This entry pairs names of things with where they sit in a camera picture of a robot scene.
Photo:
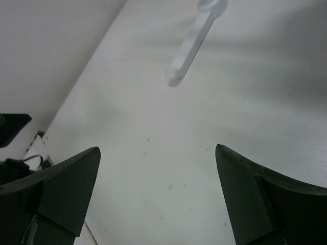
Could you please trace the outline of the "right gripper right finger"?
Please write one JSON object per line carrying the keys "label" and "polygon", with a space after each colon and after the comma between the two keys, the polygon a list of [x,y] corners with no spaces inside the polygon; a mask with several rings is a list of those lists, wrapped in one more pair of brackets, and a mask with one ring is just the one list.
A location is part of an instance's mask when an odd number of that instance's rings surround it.
{"label": "right gripper right finger", "polygon": [[326,188],[216,146],[218,175],[236,244],[326,244]]}

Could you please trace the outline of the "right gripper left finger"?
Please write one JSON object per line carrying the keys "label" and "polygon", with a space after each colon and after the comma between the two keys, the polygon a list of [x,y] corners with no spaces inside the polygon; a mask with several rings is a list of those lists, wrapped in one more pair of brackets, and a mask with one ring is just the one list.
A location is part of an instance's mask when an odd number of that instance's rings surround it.
{"label": "right gripper left finger", "polygon": [[80,236],[100,165],[92,147],[1,185],[1,244],[73,244]]}

